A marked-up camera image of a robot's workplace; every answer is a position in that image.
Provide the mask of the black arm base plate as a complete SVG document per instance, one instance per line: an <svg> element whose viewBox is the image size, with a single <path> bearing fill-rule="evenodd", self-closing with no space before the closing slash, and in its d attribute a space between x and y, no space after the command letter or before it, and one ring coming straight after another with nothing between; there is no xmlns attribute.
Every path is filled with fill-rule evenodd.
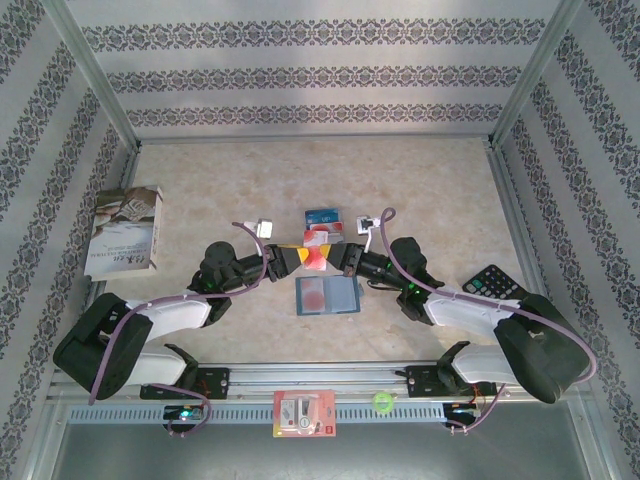
<svg viewBox="0 0 640 480"><path fill-rule="evenodd" d="M224 400L229 388L228 368L204 367L183 374L168 387L144 385L140 388L142 400L191 400L206 397L209 400Z"/></svg>
<svg viewBox="0 0 640 480"><path fill-rule="evenodd" d="M452 368L437 365L409 365L405 368L410 398L486 397L498 392L495 383L468 383Z"/></svg>

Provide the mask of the red spotted card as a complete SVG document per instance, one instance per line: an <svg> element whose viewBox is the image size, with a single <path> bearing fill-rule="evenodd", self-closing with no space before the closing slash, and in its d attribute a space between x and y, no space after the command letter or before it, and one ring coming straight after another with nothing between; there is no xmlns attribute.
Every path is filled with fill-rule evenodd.
<svg viewBox="0 0 640 480"><path fill-rule="evenodd" d="M300 307L302 313L325 311L324 281L321 277L305 277L299 282Z"/></svg>

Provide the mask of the small controller board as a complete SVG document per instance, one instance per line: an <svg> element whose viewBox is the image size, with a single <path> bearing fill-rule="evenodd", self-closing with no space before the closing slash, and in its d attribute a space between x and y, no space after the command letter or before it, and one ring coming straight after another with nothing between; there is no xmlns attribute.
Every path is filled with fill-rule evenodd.
<svg viewBox="0 0 640 480"><path fill-rule="evenodd" d="M172 421L201 421L205 418L202 405L169 405L164 408L163 420Z"/></svg>
<svg viewBox="0 0 640 480"><path fill-rule="evenodd" d="M455 420L464 424L471 424L482 416L482 410L476 404L454 404L444 405L445 417L448 420Z"/></svg>

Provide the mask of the paperback book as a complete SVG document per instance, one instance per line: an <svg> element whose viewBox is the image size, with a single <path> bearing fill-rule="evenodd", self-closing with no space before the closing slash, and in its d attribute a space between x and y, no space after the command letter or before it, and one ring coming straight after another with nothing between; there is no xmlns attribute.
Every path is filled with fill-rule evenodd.
<svg viewBox="0 0 640 480"><path fill-rule="evenodd" d="M100 192L84 274L94 282L154 274L162 206L157 185Z"/></svg>

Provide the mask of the black calculator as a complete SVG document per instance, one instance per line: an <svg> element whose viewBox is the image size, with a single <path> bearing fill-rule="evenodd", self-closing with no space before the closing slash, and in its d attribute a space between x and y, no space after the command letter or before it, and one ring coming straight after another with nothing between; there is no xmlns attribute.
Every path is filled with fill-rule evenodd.
<svg viewBox="0 0 640 480"><path fill-rule="evenodd" d="M528 295L521 285L494 264L466 281L462 289L465 293L499 300L522 300Z"/></svg>

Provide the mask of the aluminium back frame rail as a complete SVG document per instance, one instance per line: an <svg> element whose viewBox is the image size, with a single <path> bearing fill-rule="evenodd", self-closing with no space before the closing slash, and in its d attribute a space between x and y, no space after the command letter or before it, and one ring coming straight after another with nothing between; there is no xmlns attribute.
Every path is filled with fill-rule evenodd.
<svg viewBox="0 0 640 480"><path fill-rule="evenodd" d="M142 138L139 146L164 146L187 144L222 144L222 143L272 143L272 142L322 142L356 139L404 140L404 139L443 139L463 140L480 139L489 143L491 134L480 133L354 133L354 134L289 134L289 135L241 135L241 136L192 136L192 137L157 137Z"/></svg>

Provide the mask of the red blister pack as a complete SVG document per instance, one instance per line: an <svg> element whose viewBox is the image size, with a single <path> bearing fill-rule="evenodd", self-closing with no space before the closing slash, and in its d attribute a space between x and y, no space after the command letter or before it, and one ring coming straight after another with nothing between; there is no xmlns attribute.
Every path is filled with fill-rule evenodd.
<svg viewBox="0 0 640 480"><path fill-rule="evenodd" d="M273 402L274 438L336 436L335 392L276 391Z"/></svg>

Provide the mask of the aluminium front frame rail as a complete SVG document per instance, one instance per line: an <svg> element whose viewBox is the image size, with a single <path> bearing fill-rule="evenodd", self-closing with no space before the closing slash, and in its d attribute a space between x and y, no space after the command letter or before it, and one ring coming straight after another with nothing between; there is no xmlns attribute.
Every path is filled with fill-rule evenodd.
<svg viewBox="0 0 640 480"><path fill-rule="evenodd" d="M211 364L213 368L228 368L221 388L229 403L270 403L279 390L333 390L339 403L371 400L378 392L386 392L398 401L438 400L436 397L411 399L408 379L397 374L407 365L428 365L433 362L329 362L329 363L235 363ZM139 386L127 386L107 403L139 403ZM45 404L87 404L89 394L71 377L56 369L45 396ZM509 385L500 400L534 402L536 399L522 387Z"/></svg>

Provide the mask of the aluminium frame post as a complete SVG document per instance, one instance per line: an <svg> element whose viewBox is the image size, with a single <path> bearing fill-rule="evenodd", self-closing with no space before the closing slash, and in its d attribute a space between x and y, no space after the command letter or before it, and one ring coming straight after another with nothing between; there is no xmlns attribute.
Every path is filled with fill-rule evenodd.
<svg viewBox="0 0 640 480"><path fill-rule="evenodd" d="M79 66L86 82L94 91L110 122L130 151L137 152L140 140L134 132L124 108L96 59L82 29L65 0L40 0L62 40Z"/></svg>
<svg viewBox="0 0 640 480"><path fill-rule="evenodd" d="M556 10L547 23L538 44L528 60L515 88L507 100L493 131L488 135L487 145L500 145L510 132L529 95L542 76L554 51L571 25L583 0L559 0Z"/></svg>

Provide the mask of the blue card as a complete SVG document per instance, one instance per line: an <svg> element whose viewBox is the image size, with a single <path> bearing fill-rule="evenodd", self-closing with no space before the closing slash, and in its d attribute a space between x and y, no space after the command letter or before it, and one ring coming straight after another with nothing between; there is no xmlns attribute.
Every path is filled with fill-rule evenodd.
<svg viewBox="0 0 640 480"><path fill-rule="evenodd" d="M316 208L305 211L305 224L311 227L314 224L334 223L341 221L341 213L338 208Z"/></svg>

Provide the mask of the grey blue plastic case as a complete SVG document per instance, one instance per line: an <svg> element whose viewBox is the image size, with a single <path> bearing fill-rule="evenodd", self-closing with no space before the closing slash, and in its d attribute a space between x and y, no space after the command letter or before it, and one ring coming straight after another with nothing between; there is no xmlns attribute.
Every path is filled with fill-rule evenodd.
<svg viewBox="0 0 640 480"><path fill-rule="evenodd" d="M325 311L318 313L302 313L300 307L299 282L296 279L296 311L298 316L317 316L330 314L351 314L361 311L360 289L355 277L333 276L308 276L321 277L324 281Z"/></svg>

